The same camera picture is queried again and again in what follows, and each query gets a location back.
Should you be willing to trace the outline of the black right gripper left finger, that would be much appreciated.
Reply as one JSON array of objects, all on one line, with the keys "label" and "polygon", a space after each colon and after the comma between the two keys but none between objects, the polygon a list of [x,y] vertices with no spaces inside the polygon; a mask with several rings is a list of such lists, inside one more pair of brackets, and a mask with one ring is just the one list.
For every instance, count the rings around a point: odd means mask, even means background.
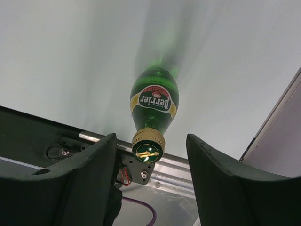
[{"label": "black right gripper left finger", "polygon": [[0,177],[3,226],[103,226],[117,138],[108,134],[88,149],[23,176]]}]

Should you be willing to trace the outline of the green glass bottle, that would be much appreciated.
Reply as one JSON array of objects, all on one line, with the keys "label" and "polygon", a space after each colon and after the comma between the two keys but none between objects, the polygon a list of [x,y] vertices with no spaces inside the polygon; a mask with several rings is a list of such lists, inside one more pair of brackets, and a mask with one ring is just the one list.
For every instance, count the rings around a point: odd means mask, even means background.
[{"label": "green glass bottle", "polygon": [[175,69],[155,62],[134,82],[130,112],[136,128],[132,153],[143,163],[158,162],[165,151],[164,134],[176,116],[180,94]]}]

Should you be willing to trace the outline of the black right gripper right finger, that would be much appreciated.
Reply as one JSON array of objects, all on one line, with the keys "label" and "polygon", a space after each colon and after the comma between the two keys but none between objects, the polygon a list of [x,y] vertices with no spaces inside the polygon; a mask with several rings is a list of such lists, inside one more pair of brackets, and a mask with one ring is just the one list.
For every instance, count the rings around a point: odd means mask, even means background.
[{"label": "black right gripper right finger", "polygon": [[301,179],[246,165],[188,134],[186,150],[203,226],[298,226]]}]

